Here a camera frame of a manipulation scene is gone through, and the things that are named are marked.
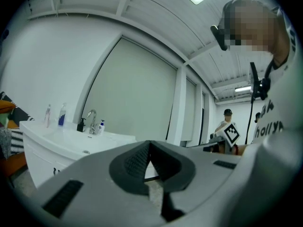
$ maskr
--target neck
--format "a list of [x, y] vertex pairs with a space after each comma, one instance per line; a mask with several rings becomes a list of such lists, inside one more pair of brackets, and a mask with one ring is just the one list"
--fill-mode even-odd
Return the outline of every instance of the neck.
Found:
[[273, 55], [275, 64], [279, 67], [289, 54], [289, 37], [286, 31], [283, 16], [277, 17], [275, 41], [272, 48], [269, 50]]

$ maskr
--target pillow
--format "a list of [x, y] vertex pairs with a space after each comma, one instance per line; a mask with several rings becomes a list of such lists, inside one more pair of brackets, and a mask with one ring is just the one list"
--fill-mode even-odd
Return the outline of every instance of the pillow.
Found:
[[19, 128], [19, 126], [13, 120], [9, 120], [8, 129], [15, 129], [15, 128]]
[[10, 111], [12, 111], [16, 106], [9, 102], [9, 101], [5, 101], [5, 100], [0, 100], [0, 114], [4, 114], [4, 113], [9, 113]]
[[0, 113], [0, 123], [2, 124], [2, 125], [5, 125], [5, 123], [6, 123], [6, 119], [8, 118], [8, 116], [9, 116], [9, 113]]

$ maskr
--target white t-shirt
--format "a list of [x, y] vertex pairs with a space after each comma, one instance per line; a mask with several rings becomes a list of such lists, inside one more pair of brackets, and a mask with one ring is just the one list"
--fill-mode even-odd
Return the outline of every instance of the white t-shirt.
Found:
[[[229, 123], [229, 122], [223, 120], [223, 121], [221, 121], [221, 122], [219, 123], [219, 125], [217, 126], [217, 128], [219, 128], [219, 127], [222, 126], [223, 124], [228, 124], [228, 123]], [[232, 121], [232, 124], [233, 124], [233, 125], [235, 126], [235, 128], [237, 129], [236, 123]]]
[[290, 52], [285, 64], [272, 69], [269, 75], [270, 90], [254, 132], [254, 143], [260, 143], [266, 136], [283, 129], [303, 127], [302, 47], [285, 15], [284, 19], [290, 39]]

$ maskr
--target bathroom vanity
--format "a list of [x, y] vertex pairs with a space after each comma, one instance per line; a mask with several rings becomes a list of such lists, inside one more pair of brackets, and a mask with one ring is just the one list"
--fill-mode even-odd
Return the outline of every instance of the bathroom vanity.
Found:
[[78, 132], [77, 125], [65, 122], [58, 127], [51, 122], [46, 128], [43, 122], [20, 122], [27, 166], [36, 187], [89, 154], [109, 150], [136, 142], [135, 136], [103, 132], [102, 135]]

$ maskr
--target white corrugated ceiling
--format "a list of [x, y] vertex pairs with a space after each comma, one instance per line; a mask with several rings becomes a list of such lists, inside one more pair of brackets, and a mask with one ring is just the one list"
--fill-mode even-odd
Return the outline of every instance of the white corrugated ceiling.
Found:
[[[65, 10], [103, 12], [102, 15], [133, 21], [152, 31], [182, 57], [218, 95], [219, 100], [234, 98], [234, 89], [248, 84], [250, 62], [264, 72], [271, 56], [266, 52], [224, 52], [216, 45], [210, 31], [217, 25], [222, 8], [229, 0], [204, 0], [195, 5], [190, 0], [27, 0], [30, 18]], [[274, 0], [259, 0], [270, 8]]]

